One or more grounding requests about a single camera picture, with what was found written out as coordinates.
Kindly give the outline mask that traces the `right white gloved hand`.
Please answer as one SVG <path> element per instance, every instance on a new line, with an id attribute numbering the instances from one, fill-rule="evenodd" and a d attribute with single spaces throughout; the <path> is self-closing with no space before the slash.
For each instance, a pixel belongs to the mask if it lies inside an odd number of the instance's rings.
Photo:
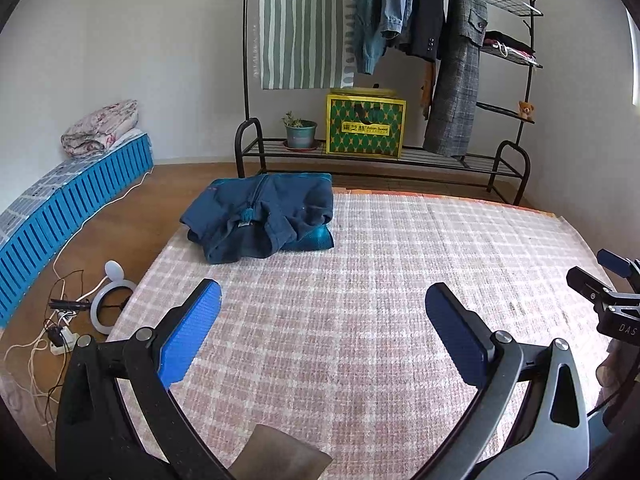
<path id="1" fill-rule="evenodd" d="M 608 344 L 608 354 L 596 369 L 600 385 L 598 402 L 614 393 L 625 380 L 634 362 L 637 350 L 626 342 L 612 339 Z"/>

